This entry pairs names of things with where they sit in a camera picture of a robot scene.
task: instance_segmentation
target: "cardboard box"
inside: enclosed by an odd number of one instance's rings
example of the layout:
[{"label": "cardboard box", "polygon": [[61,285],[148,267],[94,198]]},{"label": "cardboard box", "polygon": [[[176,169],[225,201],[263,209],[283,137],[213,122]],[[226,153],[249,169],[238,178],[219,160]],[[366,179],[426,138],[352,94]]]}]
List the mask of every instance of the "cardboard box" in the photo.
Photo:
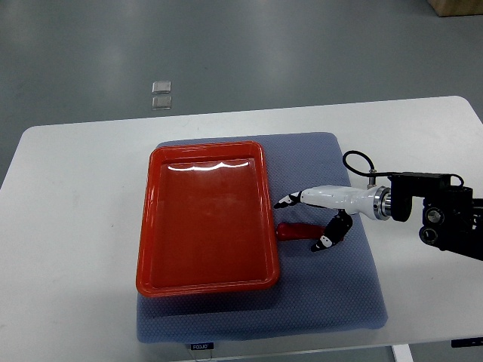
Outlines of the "cardboard box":
[{"label": "cardboard box", "polygon": [[483,0],[428,0],[439,17],[483,14]]}]

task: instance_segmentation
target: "red tray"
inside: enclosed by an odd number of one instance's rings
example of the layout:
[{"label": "red tray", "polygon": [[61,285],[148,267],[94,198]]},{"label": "red tray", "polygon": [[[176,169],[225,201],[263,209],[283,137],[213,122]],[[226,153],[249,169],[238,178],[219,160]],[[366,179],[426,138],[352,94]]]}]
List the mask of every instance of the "red tray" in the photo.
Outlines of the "red tray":
[{"label": "red tray", "polygon": [[167,146],[149,160],[136,286],[144,296],[271,287],[279,276],[259,143]]}]

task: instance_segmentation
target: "blue mat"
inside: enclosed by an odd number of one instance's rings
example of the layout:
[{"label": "blue mat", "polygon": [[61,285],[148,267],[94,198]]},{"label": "blue mat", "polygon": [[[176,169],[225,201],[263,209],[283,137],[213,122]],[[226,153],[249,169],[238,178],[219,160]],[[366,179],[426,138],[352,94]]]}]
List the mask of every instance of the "blue mat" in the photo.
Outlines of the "blue mat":
[{"label": "blue mat", "polygon": [[[272,204],[289,193],[324,184],[349,186],[337,138],[301,133],[193,143],[253,140],[266,153]],[[280,222],[327,225],[334,210],[299,204],[274,210]],[[381,328],[387,320],[377,271],[360,217],[344,241],[312,253],[314,241],[278,242],[280,279],[268,290],[137,300],[141,342],[214,342],[262,339],[358,328]]]}]

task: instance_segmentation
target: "white table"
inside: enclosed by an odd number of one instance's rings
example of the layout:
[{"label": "white table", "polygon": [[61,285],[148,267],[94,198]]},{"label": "white table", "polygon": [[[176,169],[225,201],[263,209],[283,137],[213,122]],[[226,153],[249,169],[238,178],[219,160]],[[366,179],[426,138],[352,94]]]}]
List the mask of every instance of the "white table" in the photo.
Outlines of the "white table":
[{"label": "white table", "polygon": [[[0,360],[192,358],[185,345],[136,339],[134,278],[150,152],[168,140],[315,131],[334,133],[343,152],[366,152],[380,171],[458,173],[483,197],[483,126],[459,97],[30,128],[0,189]],[[367,181],[350,179],[361,188]],[[424,245],[421,204],[415,200],[406,223],[362,217],[385,327],[219,342],[213,356],[483,335],[483,262]]]}]

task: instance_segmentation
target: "black cable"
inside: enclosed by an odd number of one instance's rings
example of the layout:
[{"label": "black cable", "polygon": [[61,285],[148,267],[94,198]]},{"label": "black cable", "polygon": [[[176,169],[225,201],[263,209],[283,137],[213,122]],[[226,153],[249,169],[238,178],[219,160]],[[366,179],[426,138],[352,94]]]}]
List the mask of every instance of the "black cable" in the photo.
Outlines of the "black cable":
[{"label": "black cable", "polygon": [[363,159],[365,159],[369,163],[369,167],[371,168],[371,170],[374,170],[374,163],[369,158],[369,156],[367,156],[365,153],[362,153],[362,152],[356,151],[356,150],[347,151],[342,156],[342,163],[347,168],[347,170],[351,170],[356,175],[365,176],[365,177],[383,177],[383,176],[391,176],[391,175],[396,173],[396,172],[367,172],[367,173],[361,172],[359,170],[356,170],[354,167],[352,167],[351,165],[349,165],[347,163],[346,159],[347,159],[347,156],[349,156],[349,155],[357,155],[357,156],[363,157]]},{"label": "black cable", "polygon": [[465,184],[465,180],[460,175],[456,175],[455,173],[450,173],[450,176],[455,176],[461,182],[461,184],[458,187],[462,187]]}]

